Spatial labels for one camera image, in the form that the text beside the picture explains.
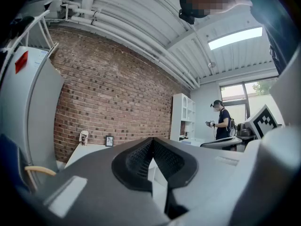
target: picture frame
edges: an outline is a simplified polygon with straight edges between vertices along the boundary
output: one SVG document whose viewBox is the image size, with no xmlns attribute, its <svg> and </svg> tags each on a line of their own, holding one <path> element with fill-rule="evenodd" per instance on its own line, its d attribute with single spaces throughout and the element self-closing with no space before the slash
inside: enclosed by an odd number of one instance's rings
<svg viewBox="0 0 301 226">
<path fill-rule="evenodd" d="M 106 136 L 105 137 L 105 146 L 114 146 L 114 137 Z"/>
</svg>

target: tree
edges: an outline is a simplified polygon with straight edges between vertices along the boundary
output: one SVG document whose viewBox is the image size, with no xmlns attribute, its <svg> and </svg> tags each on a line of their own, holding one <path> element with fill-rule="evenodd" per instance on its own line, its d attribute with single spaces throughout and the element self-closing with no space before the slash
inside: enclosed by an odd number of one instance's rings
<svg viewBox="0 0 301 226">
<path fill-rule="evenodd" d="M 269 95 L 269 89 L 275 84 L 276 79 L 259 81 L 257 85 L 253 85 L 253 89 L 258 96 Z"/>
</svg>

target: black t-shirt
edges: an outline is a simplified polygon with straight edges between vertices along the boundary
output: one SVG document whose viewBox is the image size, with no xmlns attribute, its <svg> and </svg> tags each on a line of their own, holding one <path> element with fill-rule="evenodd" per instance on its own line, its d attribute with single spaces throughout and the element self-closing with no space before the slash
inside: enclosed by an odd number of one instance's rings
<svg viewBox="0 0 301 226">
<path fill-rule="evenodd" d="M 216 130 L 216 140 L 229 137 L 231 118 L 230 118 L 229 112 L 226 109 L 223 109 L 220 112 L 220 117 L 218 119 L 218 123 L 224 122 L 225 118 L 229 119 L 228 126 L 223 127 L 223 128 L 217 128 L 217 130 Z"/>
<path fill-rule="evenodd" d="M 273 61 L 279 75 L 291 60 L 300 42 L 300 33 L 285 7 L 279 0 L 250 0 L 253 3 L 251 14 L 267 32 Z"/>
</svg>

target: white ceiling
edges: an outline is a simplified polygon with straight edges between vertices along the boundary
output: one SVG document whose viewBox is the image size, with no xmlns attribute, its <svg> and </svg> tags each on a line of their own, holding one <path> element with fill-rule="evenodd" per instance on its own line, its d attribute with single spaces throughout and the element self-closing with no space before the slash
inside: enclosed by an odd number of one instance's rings
<svg viewBox="0 0 301 226">
<path fill-rule="evenodd" d="M 227 72 L 225 75 L 229 76 L 231 71 L 237 74 L 249 66 L 253 66 L 254 71 L 274 68 L 265 30 L 263 30 L 262 37 L 236 42 L 213 51 L 208 46 L 210 40 L 259 26 L 260 24 L 252 17 L 248 6 L 239 6 L 224 14 L 196 19 L 194 25 L 196 35 L 192 25 L 178 17 L 179 0 L 74 1 L 82 3 L 85 9 L 101 10 L 102 13 L 133 26 L 163 46 L 187 69 L 185 71 L 180 68 L 179 72 L 169 67 L 166 71 L 191 89 L 214 78 L 221 79 L 225 72 Z M 216 63 L 212 71 L 207 66 L 210 61 Z"/>
</svg>

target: ceiling light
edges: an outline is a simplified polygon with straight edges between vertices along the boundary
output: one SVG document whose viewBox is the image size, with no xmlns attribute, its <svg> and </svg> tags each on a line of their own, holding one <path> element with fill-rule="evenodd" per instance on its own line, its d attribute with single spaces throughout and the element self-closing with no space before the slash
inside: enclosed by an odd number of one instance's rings
<svg viewBox="0 0 301 226">
<path fill-rule="evenodd" d="M 247 40 L 262 36 L 262 27 L 236 32 L 225 37 L 213 40 L 208 43 L 211 50 L 232 44 L 238 41 Z"/>
</svg>

